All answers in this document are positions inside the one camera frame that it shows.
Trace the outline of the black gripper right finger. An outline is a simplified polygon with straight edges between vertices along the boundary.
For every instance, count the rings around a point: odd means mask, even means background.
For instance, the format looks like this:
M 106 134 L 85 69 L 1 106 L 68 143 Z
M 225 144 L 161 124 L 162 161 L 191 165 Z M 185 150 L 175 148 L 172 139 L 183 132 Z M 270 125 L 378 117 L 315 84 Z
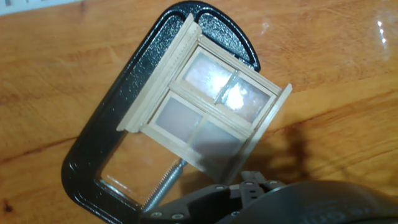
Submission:
M 259 171 L 242 171 L 241 178 L 240 184 L 229 186 L 232 215 L 238 215 L 242 209 L 253 203 L 261 195 L 285 186 L 279 180 L 265 179 Z

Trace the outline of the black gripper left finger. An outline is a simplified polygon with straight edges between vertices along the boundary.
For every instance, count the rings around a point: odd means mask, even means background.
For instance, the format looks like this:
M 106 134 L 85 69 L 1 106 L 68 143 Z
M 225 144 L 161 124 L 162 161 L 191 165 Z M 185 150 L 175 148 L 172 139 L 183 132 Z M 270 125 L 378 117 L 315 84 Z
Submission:
M 216 223 L 229 211 L 231 191 L 225 185 L 210 185 L 203 189 L 142 213 L 143 224 Z

